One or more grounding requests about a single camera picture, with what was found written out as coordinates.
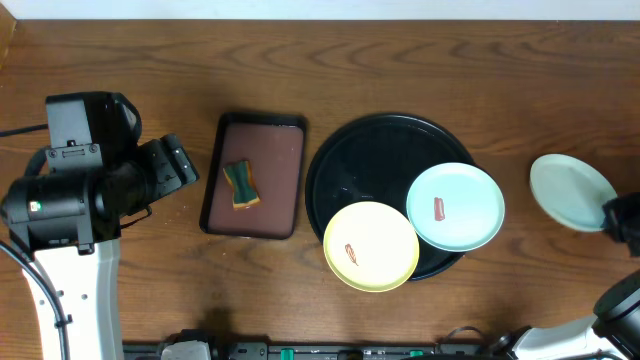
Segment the mint green plate top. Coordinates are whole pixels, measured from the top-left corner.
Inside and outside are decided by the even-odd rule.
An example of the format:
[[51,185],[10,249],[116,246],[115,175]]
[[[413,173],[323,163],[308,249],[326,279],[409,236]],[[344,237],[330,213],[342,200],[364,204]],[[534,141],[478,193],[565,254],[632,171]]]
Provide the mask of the mint green plate top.
[[603,206],[617,197],[611,183],[595,168],[563,154],[537,158],[530,169],[529,183],[547,215],[580,232],[603,231]]

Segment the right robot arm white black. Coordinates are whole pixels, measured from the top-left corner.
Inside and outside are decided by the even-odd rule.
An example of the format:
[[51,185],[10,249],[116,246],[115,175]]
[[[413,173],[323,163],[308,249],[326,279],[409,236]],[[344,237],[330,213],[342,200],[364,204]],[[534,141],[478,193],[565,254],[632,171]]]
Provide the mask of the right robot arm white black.
[[[602,189],[562,190],[559,212],[573,203],[601,218],[598,228],[639,256],[639,194]],[[484,353],[500,359],[637,359],[639,273],[626,276],[596,302],[593,314],[556,327],[524,327],[491,344]]]

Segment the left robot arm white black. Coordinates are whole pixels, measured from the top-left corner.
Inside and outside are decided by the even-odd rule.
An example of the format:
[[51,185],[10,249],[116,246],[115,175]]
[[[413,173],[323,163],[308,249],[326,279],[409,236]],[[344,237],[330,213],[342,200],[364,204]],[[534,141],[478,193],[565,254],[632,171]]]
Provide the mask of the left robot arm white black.
[[111,160],[103,149],[68,142],[46,150],[48,174],[16,180],[2,203],[46,359],[123,358],[121,220],[199,178],[174,134],[131,143]]

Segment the orange green scrub sponge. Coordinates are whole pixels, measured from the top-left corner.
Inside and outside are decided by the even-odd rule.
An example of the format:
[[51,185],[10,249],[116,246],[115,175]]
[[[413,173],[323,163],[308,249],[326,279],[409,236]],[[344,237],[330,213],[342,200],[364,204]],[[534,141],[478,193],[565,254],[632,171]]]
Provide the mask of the orange green scrub sponge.
[[250,208],[261,202],[248,160],[227,164],[223,168],[223,172],[232,190],[234,210]]

